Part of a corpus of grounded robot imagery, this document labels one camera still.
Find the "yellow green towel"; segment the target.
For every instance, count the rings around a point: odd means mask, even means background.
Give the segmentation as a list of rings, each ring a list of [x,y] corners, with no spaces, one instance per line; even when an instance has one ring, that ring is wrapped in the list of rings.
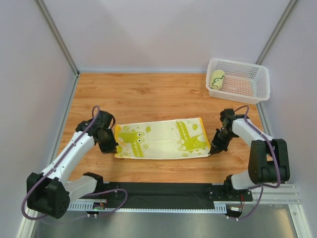
[[[177,160],[207,157],[211,145],[201,118],[117,124],[116,158]]]

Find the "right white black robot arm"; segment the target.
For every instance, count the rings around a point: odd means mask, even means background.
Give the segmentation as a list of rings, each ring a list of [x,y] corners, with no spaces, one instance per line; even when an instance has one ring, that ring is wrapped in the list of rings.
[[[216,130],[209,155],[227,151],[233,138],[241,138],[250,146],[248,169],[227,177],[232,188],[279,188],[290,179],[287,143],[258,129],[247,116],[249,107],[244,107],[247,110],[242,115],[236,114],[234,109],[225,109],[220,113],[222,127]]]

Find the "green patterned towel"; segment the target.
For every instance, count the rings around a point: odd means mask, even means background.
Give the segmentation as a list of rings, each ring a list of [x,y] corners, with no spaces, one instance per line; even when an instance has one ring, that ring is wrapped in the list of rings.
[[[210,88],[220,90],[224,81],[225,73],[222,70],[215,70],[211,73]]]

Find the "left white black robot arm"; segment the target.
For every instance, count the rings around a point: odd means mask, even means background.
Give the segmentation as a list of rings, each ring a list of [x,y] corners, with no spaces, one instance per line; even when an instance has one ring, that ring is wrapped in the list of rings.
[[[61,218],[69,205],[84,196],[100,195],[104,189],[102,176],[84,173],[78,180],[69,181],[82,158],[98,145],[103,154],[116,153],[117,142],[112,131],[115,117],[98,106],[93,107],[92,118],[79,123],[67,146],[40,173],[31,173],[26,181],[27,194],[21,211],[25,218],[33,217],[26,208],[41,213],[44,217]]]

